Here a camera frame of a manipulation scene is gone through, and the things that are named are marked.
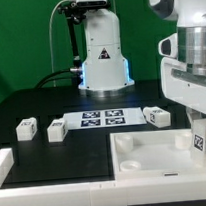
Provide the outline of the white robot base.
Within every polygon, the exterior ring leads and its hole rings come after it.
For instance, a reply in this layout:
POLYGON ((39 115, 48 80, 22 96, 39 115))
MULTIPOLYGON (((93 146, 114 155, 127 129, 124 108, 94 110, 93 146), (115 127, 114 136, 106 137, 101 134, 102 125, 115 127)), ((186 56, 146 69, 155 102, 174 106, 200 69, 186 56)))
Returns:
POLYGON ((135 82, 120 45, 120 21, 110 10, 88 11, 84 20, 87 55, 82 63, 81 94, 106 97, 121 94, 135 82))

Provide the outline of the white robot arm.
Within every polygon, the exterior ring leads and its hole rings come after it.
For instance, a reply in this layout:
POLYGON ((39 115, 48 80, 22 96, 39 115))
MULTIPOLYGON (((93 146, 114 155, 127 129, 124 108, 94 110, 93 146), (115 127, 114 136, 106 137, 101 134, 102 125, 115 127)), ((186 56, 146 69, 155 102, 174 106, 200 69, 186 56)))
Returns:
POLYGON ((206 115, 206 0, 149 0, 149 6, 176 22, 177 32, 159 43, 163 94, 198 119, 206 115))

